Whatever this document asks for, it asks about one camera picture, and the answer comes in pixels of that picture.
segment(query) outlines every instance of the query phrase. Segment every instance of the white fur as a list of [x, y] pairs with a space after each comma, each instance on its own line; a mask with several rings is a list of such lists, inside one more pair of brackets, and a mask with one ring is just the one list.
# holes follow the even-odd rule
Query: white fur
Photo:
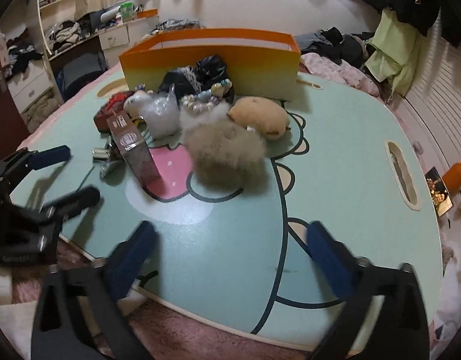
[[191, 112], [187, 111], [185, 107], [181, 106], [180, 119], [182, 132], [186, 132], [202, 124], [211, 124], [227, 118], [227, 111], [229, 111], [230, 107], [230, 104], [222, 101], [211, 111], [193, 115]]

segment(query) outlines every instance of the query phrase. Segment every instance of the fluffy brown plush toy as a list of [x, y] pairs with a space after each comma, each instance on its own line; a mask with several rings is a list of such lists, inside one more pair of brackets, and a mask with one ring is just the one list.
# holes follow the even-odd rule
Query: fluffy brown plush toy
[[239, 126], [253, 127], [269, 140], [282, 137], [290, 122], [284, 108], [264, 97], [243, 97], [227, 115]]
[[242, 187], [265, 176], [262, 138], [230, 120], [197, 126], [184, 139], [194, 172], [204, 184]]

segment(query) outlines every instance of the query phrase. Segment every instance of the pink cartoon mouth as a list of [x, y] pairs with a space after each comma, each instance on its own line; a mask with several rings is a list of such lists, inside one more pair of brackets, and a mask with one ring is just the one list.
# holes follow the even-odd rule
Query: pink cartoon mouth
[[168, 146], [151, 148], [150, 154], [160, 173], [160, 178], [147, 184], [145, 191], [155, 200], [173, 202], [187, 195], [186, 180], [191, 173], [191, 159], [184, 146], [174, 150]]

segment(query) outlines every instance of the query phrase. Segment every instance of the door handle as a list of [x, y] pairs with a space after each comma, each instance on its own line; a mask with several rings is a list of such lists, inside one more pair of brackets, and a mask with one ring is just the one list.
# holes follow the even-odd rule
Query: door handle
[[1, 91], [4, 93], [7, 90], [7, 81], [4, 78], [4, 73], [0, 70], [0, 87]]

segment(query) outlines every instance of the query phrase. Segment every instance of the orange box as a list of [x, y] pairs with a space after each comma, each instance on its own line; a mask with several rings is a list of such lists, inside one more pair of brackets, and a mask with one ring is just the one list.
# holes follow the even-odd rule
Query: orange box
[[137, 19], [141, 19], [143, 17], [152, 17], [152, 16], [155, 16], [157, 15], [157, 8], [155, 9], [147, 9], [145, 11], [142, 11], [142, 12], [138, 12], [137, 13]]
[[129, 88], [157, 90], [171, 69], [217, 54], [227, 64], [237, 95], [292, 100], [300, 51], [285, 33], [244, 28], [201, 28], [165, 32], [120, 55]]

